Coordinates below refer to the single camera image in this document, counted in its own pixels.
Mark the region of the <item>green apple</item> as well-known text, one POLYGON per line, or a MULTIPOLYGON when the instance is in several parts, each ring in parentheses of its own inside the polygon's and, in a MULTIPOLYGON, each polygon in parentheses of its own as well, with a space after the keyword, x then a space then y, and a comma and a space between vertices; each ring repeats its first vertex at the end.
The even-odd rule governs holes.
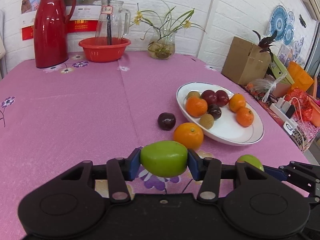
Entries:
POLYGON ((187 169, 188 150, 176 141, 158 141, 141 149, 140 163, 151 174, 171 178, 187 169))
POLYGON ((252 166, 258 168, 259 170, 264 171, 264 167, 263 167, 261 161, 253 155, 250 155, 250 154, 242 155, 237 159, 237 162, 239 162, 239 163, 247 162, 247 163, 251 164, 252 166))

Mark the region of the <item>green apple front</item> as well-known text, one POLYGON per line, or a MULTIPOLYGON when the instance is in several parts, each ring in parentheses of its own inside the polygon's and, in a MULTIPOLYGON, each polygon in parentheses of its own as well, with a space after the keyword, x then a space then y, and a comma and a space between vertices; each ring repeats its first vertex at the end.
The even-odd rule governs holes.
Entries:
POLYGON ((176 141, 158 141, 141 149, 140 163, 151 174, 171 178, 187 169, 188 150, 176 141))

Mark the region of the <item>small tan kiwi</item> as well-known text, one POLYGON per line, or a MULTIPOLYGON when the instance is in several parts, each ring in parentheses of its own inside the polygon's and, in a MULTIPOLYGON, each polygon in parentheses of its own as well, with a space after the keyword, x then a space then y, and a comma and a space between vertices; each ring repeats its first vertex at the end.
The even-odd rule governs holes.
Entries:
POLYGON ((199 120, 199 124, 205 129, 211 129, 214 124, 214 117, 211 114, 204 114, 199 120))

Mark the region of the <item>mandarin orange with stem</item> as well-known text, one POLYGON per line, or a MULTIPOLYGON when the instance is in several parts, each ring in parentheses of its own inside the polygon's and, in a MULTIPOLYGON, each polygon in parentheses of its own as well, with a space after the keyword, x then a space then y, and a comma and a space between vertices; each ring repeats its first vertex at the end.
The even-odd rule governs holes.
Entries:
POLYGON ((185 110, 192 117, 200 118, 201 116, 207 113, 208 104, 206 100, 202 98, 191 96, 187 99, 185 103, 185 110))

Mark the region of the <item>red plum front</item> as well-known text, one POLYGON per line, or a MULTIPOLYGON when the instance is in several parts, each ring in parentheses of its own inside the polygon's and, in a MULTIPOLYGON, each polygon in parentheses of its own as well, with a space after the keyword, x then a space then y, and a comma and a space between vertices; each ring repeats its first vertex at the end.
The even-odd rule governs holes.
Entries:
POLYGON ((223 107, 227 105, 229 102, 229 96, 224 90, 216 91, 216 97, 217 97, 216 104, 219 107, 223 107))

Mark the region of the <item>red plum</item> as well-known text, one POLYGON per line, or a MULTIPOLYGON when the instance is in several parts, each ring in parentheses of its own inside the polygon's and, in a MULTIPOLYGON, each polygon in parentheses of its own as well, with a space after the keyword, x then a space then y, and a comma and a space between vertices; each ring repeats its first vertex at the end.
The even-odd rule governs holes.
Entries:
POLYGON ((223 107, 227 105, 229 102, 229 96, 224 90, 216 91, 216 97, 217 97, 216 104, 219 107, 223 107))
POLYGON ((205 90, 201 94, 201 99, 205 100, 207 105, 215 105, 217 102, 217 94, 213 90, 205 90))

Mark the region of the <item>large orange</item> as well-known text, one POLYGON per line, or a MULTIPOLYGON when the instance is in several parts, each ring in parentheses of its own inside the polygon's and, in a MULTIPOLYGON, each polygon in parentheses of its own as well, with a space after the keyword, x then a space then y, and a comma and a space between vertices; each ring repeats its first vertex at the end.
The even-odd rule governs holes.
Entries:
POLYGON ((233 113, 236 113, 242 107, 246 107, 245 97, 239 93, 234 94, 229 100, 228 107, 233 113))
POLYGON ((198 150, 204 140, 202 129, 195 123, 180 124, 173 133, 173 141, 179 142, 187 149, 198 150))

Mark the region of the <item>brown kiwi fruit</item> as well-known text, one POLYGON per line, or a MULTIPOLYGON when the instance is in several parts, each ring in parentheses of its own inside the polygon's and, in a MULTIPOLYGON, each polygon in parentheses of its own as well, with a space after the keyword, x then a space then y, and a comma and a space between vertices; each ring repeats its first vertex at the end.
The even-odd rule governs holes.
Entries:
POLYGON ((201 97, 201 95, 200 95, 199 92, 197 92, 197 91, 190 91, 190 92, 187 94, 187 99, 189 99, 189 98, 192 97, 192 96, 194 96, 194 97, 196 97, 196 98, 200 98, 200 97, 201 97))

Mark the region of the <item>white power strip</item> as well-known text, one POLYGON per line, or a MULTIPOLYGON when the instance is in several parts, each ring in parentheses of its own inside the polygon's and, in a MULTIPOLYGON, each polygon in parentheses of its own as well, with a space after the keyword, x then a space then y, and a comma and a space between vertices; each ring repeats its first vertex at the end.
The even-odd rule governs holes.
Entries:
POLYGON ((298 124, 293 120, 292 116, 295 113, 295 107, 284 98, 280 98, 277 103, 272 103, 270 105, 270 110, 283 121, 286 128, 291 128, 294 130, 297 128, 298 124))

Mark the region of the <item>red mesh bag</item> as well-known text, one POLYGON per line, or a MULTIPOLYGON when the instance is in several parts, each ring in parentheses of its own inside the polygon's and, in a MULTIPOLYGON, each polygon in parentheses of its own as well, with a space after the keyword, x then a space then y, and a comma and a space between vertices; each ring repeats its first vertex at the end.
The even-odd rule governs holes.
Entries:
POLYGON ((294 116, 297 120, 311 122, 319 113, 319 104, 307 92, 299 88, 290 88, 285 95, 285 100, 295 106, 294 116))

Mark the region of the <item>dark purple plum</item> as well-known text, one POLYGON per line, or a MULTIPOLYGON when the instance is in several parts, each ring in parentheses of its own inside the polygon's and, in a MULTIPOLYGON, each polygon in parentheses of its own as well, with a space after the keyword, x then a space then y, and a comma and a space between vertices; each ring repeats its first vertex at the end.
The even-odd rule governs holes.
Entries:
POLYGON ((172 130, 176 125, 176 117, 172 113, 161 113, 158 116, 157 124, 160 129, 165 131, 172 130))

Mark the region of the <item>plaid red cloth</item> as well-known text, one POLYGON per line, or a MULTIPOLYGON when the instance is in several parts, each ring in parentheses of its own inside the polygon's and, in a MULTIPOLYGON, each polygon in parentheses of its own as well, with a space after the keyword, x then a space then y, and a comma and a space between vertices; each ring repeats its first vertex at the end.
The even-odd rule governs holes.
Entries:
POLYGON ((273 94, 268 96, 268 99, 266 102, 263 102, 262 99, 264 97, 264 93, 256 93, 251 92, 246 86, 240 85, 240 87, 247 92, 259 105, 272 117, 272 119, 281 127, 283 127, 284 122, 281 120, 279 116, 276 115, 271 109, 270 106, 272 103, 277 103, 278 98, 276 98, 273 94))

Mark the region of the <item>pink floral tablecloth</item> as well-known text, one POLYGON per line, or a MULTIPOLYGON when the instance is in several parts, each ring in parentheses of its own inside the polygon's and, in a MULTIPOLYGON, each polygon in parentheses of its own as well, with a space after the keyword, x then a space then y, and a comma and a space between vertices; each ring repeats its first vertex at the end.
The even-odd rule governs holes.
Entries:
POLYGON ((163 112, 186 122, 176 101, 190 82, 241 88, 187 55, 155 60, 128 52, 115 62, 80 66, 77 54, 57 70, 33 60, 1 81, 1 239, 21 239, 17 216, 29 192, 84 160, 105 164, 139 146, 170 140, 157 124, 163 112))

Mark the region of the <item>orange bag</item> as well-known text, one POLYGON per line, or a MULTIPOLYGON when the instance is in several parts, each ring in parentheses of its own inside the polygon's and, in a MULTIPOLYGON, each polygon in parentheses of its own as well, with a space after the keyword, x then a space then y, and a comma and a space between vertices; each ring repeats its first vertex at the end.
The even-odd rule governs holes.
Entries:
POLYGON ((314 83, 313 78, 297 63, 291 61, 287 68, 294 83, 291 85, 291 89, 301 89, 307 91, 314 83))

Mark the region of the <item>plastic bag with fruit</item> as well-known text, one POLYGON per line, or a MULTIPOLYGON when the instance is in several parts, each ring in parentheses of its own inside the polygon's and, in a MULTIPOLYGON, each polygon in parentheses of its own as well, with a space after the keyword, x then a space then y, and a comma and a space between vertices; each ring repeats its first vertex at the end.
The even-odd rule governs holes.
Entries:
POLYGON ((254 95, 263 93, 264 96, 262 97, 261 101, 266 103, 270 94, 276 89, 278 83, 280 83, 287 74, 282 74, 275 80, 270 79, 255 79, 254 81, 247 84, 246 88, 248 91, 254 95))

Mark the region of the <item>green box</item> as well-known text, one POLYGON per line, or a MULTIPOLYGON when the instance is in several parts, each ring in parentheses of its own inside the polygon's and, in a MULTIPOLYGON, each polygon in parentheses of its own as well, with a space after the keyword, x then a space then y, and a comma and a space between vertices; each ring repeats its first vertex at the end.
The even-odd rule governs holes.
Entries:
POLYGON ((289 71, 275 55, 273 56, 273 61, 271 61, 269 68, 276 79, 279 79, 280 77, 283 78, 281 83, 287 85, 294 84, 294 80, 289 74, 289 71))

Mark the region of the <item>brown cardboard box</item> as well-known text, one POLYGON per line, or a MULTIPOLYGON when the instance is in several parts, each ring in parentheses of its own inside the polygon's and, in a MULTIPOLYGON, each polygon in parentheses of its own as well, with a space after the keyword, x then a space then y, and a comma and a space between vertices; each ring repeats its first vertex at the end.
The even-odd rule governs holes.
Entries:
POLYGON ((271 63, 269 52, 260 52, 256 44, 233 37, 221 74, 238 85, 262 79, 271 63))

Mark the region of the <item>red plastic basin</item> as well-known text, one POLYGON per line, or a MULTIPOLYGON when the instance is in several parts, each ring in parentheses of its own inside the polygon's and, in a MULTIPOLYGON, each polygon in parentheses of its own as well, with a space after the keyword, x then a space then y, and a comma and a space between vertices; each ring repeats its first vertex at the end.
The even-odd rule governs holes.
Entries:
POLYGON ((117 61, 122 57, 131 41, 127 38, 111 39, 112 44, 107 44, 106 37, 91 37, 81 40, 79 46, 83 48, 86 59, 92 62, 104 63, 117 61))

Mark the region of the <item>glass vase with plant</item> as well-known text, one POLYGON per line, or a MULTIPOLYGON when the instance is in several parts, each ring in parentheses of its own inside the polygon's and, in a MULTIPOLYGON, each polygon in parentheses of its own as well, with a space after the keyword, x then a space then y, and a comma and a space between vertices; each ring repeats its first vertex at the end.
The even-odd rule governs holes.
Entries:
POLYGON ((188 9, 183 13, 176 10, 175 5, 169 5, 162 1, 165 11, 159 12, 156 9, 146 9, 137 4, 137 10, 130 22, 130 27, 147 25, 141 40, 147 38, 148 33, 152 33, 146 47, 148 54, 153 59, 167 60, 176 52, 176 34, 187 29, 198 29, 205 32, 202 25, 193 22, 195 9, 188 9))

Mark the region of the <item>dark red leafy plant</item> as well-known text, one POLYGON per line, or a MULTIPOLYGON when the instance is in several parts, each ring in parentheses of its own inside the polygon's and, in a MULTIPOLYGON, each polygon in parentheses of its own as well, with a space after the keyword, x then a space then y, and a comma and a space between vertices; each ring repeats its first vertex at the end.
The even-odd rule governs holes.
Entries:
POLYGON ((278 34, 277 30, 275 30, 271 36, 267 36, 264 38, 261 38, 261 35, 257 31, 255 31, 255 30, 252 30, 252 31, 259 38, 258 46, 261 48, 261 50, 259 52, 260 53, 268 52, 271 57, 271 61, 273 62, 274 61, 274 54, 272 53, 270 47, 273 46, 272 43, 275 41, 275 38, 278 34))

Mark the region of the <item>glass pitcher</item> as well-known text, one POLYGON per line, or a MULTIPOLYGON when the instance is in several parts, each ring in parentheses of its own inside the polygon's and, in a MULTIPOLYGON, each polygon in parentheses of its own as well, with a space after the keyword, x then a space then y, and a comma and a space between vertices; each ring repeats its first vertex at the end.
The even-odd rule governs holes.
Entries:
POLYGON ((129 33, 131 12, 123 7, 123 1, 103 0, 95 32, 98 45, 121 44, 129 33))

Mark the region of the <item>red thermos jug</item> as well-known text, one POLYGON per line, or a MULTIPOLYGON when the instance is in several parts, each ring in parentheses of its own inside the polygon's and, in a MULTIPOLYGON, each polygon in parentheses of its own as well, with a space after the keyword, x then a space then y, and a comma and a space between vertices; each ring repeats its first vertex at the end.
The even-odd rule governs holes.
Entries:
POLYGON ((76 0, 40 0, 34 20, 34 53, 37 68, 49 68, 68 59, 66 24, 76 0))

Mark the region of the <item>blue wall plates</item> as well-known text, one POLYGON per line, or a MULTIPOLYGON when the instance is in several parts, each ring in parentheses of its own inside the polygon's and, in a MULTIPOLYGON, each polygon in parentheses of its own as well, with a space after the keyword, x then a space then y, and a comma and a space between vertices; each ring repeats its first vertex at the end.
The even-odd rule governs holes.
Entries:
POLYGON ((300 15, 288 10, 282 4, 271 12, 264 34, 271 36, 277 32, 271 51, 278 55, 282 46, 291 49, 292 54, 301 54, 306 44, 304 25, 300 22, 300 15))

